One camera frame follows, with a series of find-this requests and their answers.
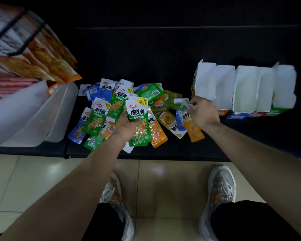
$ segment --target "forearm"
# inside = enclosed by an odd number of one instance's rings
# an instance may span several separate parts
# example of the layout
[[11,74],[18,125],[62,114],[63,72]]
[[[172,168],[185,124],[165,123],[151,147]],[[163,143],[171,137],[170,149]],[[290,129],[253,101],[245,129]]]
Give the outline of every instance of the forearm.
[[257,193],[301,234],[301,162],[220,123],[205,131]]
[[123,144],[110,137],[29,207],[3,240],[81,240]]

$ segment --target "hand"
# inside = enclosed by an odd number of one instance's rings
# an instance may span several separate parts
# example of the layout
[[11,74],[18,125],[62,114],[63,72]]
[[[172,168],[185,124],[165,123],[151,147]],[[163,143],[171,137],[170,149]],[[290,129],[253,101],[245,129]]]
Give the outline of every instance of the hand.
[[134,136],[136,133],[136,127],[138,127],[140,123],[140,118],[130,122],[127,117],[127,112],[123,111],[110,138],[118,139],[124,147],[126,142],[128,142]]
[[189,103],[196,105],[196,109],[188,108],[187,112],[197,127],[206,131],[210,125],[220,124],[219,112],[212,101],[194,96]]

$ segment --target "sneaker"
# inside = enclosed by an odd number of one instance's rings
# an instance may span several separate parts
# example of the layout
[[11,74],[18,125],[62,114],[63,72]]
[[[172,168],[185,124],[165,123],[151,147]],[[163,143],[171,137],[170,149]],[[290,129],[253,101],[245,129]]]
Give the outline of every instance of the sneaker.
[[122,202],[122,193],[117,175],[112,172],[106,184],[99,203],[109,203],[117,212],[118,217],[125,223],[122,241],[130,241],[134,236],[134,225],[128,211]]
[[235,180],[227,166],[217,166],[212,170],[208,190],[209,195],[198,230],[206,241],[218,241],[211,226],[212,213],[222,203],[235,202],[236,196]]

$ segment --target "tile floor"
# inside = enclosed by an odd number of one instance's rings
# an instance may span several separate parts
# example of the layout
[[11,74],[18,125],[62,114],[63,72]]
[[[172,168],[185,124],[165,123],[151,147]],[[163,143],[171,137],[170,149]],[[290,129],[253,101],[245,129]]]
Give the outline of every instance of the tile floor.
[[[0,233],[83,159],[0,155]],[[114,171],[135,241],[202,240],[198,219],[216,162],[117,160]],[[263,202],[232,163],[237,200]]]

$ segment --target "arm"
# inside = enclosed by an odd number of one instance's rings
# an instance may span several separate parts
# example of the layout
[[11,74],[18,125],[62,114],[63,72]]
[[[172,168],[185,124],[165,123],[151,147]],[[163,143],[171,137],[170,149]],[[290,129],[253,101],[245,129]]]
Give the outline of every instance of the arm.
[[30,206],[0,237],[5,240],[81,240],[99,203],[119,152],[140,121],[127,114],[112,136],[69,175]]
[[194,97],[193,123],[211,136],[257,193],[301,235],[301,162],[220,123],[211,101]]

